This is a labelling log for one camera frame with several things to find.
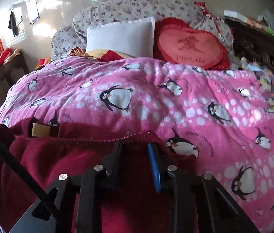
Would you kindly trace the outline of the dark red sweater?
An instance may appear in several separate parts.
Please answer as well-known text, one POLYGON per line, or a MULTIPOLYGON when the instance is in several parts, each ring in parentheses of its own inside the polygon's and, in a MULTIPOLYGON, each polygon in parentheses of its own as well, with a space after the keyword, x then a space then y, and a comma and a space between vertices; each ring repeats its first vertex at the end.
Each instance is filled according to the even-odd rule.
MULTIPOLYGON (((172 163, 196 173, 194 156, 168 153, 153 132, 130 135, 108 133, 85 124, 51 127, 51 137, 33 138, 36 118, 25 118, 12 127, 0 125, 0 142, 20 162, 37 183, 46 189, 60 174, 83 174, 112 152, 116 141, 124 142, 117 191, 113 201, 103 203, 103 232, 168 232, 169 200, 156 193, 147 144, 157 142, 172 163)), ((0 159, 0 226, 9 232, 37 197, 0 159)))

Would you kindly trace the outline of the colourful clothes pile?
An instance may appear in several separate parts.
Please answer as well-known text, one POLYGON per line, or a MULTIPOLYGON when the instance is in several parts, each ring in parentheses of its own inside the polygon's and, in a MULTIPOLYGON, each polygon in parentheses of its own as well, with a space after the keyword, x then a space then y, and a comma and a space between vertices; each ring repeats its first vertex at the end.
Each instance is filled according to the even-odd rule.
POLYGON ((274 113, 274 75, 271 70, 257 62, 250 62, 245 57, 240 59, 240 68, 255 74, 260 90, 268 104, 265 112, 274 113))

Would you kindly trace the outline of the pink penguin blanket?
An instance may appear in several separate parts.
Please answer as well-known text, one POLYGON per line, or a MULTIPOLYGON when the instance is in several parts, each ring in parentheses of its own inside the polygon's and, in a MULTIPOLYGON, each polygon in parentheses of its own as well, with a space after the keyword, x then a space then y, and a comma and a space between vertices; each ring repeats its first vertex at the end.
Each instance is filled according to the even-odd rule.
POLYGON ((205 71, 152 58, 97 62, 71 56, 23 76, 0 125, 36 118, 33 138, 85 124, 108 133, 153 132, 173 154, 194 156, 260 232, 274 230, 274 113, 252 72, 205 71))

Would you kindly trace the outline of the red box on table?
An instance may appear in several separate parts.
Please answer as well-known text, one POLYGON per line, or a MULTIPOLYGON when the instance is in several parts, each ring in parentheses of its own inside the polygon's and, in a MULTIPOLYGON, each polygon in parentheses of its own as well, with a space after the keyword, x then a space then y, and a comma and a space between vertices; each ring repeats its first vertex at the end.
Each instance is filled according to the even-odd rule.
POLYGON ((6 48, 0 55, 0 66, 4 63, 4 61, 11 55, 11 49, 6 48))

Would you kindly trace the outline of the white pillow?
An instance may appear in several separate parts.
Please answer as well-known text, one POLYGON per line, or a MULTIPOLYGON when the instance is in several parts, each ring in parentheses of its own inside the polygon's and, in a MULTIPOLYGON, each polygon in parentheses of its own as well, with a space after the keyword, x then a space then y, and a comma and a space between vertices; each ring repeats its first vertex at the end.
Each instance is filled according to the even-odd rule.
POLYGON ((155 19, 115 22, 87 29, 86 51, 112 50, 130 57, 153 57, 155 19))

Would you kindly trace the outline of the red heart cushion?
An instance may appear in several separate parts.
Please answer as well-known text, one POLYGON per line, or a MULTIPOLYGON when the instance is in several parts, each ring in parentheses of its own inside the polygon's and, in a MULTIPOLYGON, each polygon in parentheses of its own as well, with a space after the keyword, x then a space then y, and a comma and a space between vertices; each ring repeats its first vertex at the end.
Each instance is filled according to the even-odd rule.
POLYGON ((172 17, 155 23, 153 57, 204 70, 226 70, 230 66, 228 51, 215 35, 172 17))

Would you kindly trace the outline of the carved dark wooden headboard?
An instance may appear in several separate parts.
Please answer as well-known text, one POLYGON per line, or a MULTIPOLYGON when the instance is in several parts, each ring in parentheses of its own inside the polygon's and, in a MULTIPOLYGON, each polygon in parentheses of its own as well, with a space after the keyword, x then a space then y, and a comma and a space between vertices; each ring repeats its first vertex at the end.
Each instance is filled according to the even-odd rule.
POLYGON ((274 36, 251 25, 226 17, 233 32, 233 50, 236 56, 256 61, 274 74, 274 36))

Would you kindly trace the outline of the clutter on headboard shelf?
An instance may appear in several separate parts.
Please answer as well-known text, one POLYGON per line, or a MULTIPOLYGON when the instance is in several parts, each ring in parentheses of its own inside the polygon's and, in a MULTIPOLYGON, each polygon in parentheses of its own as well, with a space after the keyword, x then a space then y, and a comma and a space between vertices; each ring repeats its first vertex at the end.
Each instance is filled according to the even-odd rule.
POLYGON ((232 10, 224 10, 223 15, 227 19, 233 19, 237 22, 250 25, 274 36, 274 13, 270 12, 269 10, 265 10, 257 17, 257 19, 245 16, 232 10))

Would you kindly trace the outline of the wall calendar poster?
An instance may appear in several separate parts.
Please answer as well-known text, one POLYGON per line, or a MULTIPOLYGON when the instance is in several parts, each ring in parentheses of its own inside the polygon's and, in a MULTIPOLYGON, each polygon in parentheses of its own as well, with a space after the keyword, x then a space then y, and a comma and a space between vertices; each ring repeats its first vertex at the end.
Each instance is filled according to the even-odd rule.
POLYGON ((26 2, 28 19, 29 19, 30 25, 33 25, 35 22, 37 22, 40 19, 36 0, 25 0, 25 2, 26 2))

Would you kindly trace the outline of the dark cloth hanging on wall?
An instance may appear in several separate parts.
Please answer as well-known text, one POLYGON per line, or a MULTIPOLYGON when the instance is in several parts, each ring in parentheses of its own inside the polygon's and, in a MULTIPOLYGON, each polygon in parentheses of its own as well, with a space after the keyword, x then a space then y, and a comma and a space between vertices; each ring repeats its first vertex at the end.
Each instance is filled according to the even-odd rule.
POLYGON ((19 28, 17 26, 16 17, 13 11, 10 13, 8 28, 12 30, 14 37, 19 35, 19 28))

